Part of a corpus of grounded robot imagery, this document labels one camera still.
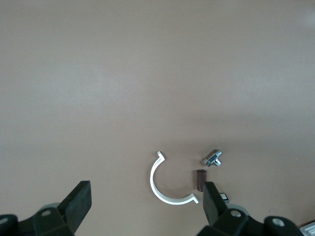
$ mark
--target white arc-shaped object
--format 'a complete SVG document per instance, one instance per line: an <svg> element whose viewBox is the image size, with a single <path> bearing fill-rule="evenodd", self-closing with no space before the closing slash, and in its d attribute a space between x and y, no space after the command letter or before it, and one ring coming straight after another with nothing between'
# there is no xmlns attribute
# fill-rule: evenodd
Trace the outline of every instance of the white arc-shaped object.
<svg viewBox="0 0 315 236"><path fill-rule="evenodd" d="M158 151L158 159L156 160L156 162L153 164L152 169L151 169L151 174L150 174L150 184L151 184L151 188L152 191L154 192L154 194L163 202L171 204L171 205L182 205L182 204L186 204L189 203L191 201L194 201L195 203L198 203L198 199L196 198L196 196L192 193L189 196L185 197L185 198L179 198L179 199L175 199L175 198L169 198L165 195L163 195L156 187L156 185L154 184L153 181L153 175L154 172L156 171L157 167L163 162L165 161L165 158L163 156L163 154Z"/></svg>

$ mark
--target brown cylinder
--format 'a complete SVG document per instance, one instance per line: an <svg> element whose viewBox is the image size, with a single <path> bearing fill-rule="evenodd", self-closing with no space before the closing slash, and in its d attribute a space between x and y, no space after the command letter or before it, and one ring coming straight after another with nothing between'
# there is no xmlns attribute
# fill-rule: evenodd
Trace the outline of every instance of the brown cylinder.
<svg viewBox="0 0 315 236"><path fill-rule="evenodd" d="M207 181L207 171L197 170L197 190L203 192L203 184Z"/></svg>

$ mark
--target beige surface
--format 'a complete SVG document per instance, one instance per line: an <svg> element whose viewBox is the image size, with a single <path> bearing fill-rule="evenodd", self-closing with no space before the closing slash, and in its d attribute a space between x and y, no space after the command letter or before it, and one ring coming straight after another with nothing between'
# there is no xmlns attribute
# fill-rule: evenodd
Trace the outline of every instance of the beige surface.
<svg viewBox="0 0 315 236"><path fill-rule="evenodd" d="M257 220L314 219L315 3L0 1L0 213L92 183L84 235L195 235L193 171Z"/></svg>

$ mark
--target small black and white object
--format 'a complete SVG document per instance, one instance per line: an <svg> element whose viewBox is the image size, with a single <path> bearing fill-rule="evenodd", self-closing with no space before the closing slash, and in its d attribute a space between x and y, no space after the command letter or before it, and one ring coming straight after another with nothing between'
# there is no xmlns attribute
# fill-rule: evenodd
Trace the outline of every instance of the small black and white object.
<svg viewBox="0 0 315 236"><path fill-rule="evenodd" d="M222 197L222 199L223 199L223 201L225 203L229 203L230 202L228 197L227 197L227 195L225 193L220 193L220 195L221 195L221 197Z"/></svg>

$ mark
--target gray metallic object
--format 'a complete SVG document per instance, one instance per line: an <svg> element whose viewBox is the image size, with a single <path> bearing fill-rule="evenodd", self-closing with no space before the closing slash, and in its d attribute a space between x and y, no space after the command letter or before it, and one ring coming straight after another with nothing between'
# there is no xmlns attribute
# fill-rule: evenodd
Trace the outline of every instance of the gray metallic object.
<svg viewBox="0 0 315 236"><path fill-rule="evenodd" d="M207 166L211 166L211 165L216 165L219 166L221 165L221 162L219 161L219 156L222 155L222 152L220 150L213 150L204 160L204 163Z"/></svg>

